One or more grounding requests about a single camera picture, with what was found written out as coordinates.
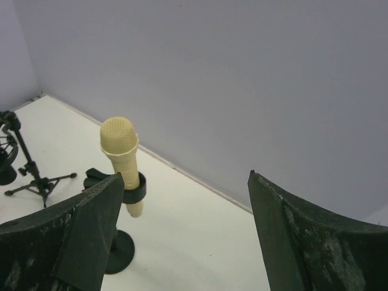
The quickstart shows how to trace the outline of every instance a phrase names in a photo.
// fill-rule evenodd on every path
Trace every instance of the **mini tripod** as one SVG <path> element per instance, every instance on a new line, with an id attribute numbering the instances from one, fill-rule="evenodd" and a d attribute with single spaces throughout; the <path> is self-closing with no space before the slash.
<path id="1" fill-rule="evenodd" d="M 16 116 L 16 114 L 14 112 L 10 112 L 10 111 L 1 112 L 0 113 L 0 122 L 5 124 L 5 128 L 3 129 L 3 132 L 10 135 L 8 130 L 11 130 L 15 133 L 16 139 L 18 140 L 18 142 L 22 148 L 22 151 L 25 155 L 25 158 L 27 160 L 26 165 L 24 167 L 21 167 L 18 170 L 19 173 L 22 176 L 26 176 L 28 173 L 30 173 L 34 177 L 34 180 L 30 184 L 19 187 L 19 188 L 14 189 L 14 190 L 6 191 L 4 194 L 6 196 L 12 196 L 14 193 L 20 192 L 21 190 L 28 190 L 28 191 L 31 191 L 31 192 L 41 196 L 43 198 L 44 208 L 46 208 L 47 198 L 49 197 L 49 194 L 52 193 L 54 188 L 58 185 L 60 180 L 67 179 L 67 178 L 75 178 L 75 177 L 77 177 L 77 174 L 71 173 L 71 174 L 66 175 L 66 176 L 61 176 L 61 177 L 51 178 L 51 179 L 40 177 L 38 166 L 31 159 L 31 156 L 27 150 L 27 146 L 25 145 L 23 137 L 21 136 L 21 133 L 20 133 L 21 123 L 20 123 L 18 117 Z"/>

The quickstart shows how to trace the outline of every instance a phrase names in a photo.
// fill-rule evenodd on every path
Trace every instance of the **round black base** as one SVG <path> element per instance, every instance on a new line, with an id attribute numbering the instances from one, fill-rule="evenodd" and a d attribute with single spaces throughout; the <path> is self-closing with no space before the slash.
<path id="1" fill-rule="evenodd" d="M 117 231 L 116 247 L 110 250 L 105 274 L 112 275 L 123 271 L 132 262 L 135 243 L 128 233 Z"/>

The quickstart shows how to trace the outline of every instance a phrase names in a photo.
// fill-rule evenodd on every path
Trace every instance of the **black clamp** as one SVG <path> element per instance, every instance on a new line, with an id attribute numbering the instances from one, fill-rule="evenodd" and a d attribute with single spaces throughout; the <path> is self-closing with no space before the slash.
<path id="1" fill-rule="evenodd" d="M 84 188 L 85 189 L 91 188 L 92 186 L 105 180 L 109 176 L 110 175 L 101 173 L 99 170 L 96 170 L 95 168 L 88 169 L 88 171 L 86 171 L 87 178 L 84 180 Z M 124 190 L 122 203 L 136 204 L 142 201 L 143 198 L 146 196 L 147 180 L 141 172 L 139 172 L 139 180 L 140 180 L 139 187 L 137 187 L 136 189 Z"/>

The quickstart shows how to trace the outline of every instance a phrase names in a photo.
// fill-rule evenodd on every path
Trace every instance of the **microphone grille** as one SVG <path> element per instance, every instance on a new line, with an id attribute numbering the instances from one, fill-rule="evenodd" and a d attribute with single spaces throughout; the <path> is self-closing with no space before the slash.
<path id="1" fill-rule="evenodd" d="M 100 129 L 101 147 L 118 155 L 129 152 L 139 143 L 132 123 L 124 117 L 112 117 L 104 121 Z"/>

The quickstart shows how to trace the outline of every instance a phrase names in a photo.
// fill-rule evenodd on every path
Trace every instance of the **microphone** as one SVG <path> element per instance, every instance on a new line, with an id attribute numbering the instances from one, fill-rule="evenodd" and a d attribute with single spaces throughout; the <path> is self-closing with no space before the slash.
<path id="1" fill-rule="evenodd" d="M 101 150 L 112 162 L 116 173 L 120 172 L 125 189 L 133 190 L 139 187 L 139 172 L 136 162 L 136 151 L 139 145 L 138 134 L 132 123 L 124 117 L 109 118 L 100 129 Z M 136 204 L 126 204 L 129 214 L 137 218 L 141 216 L 143 201 Z"/>

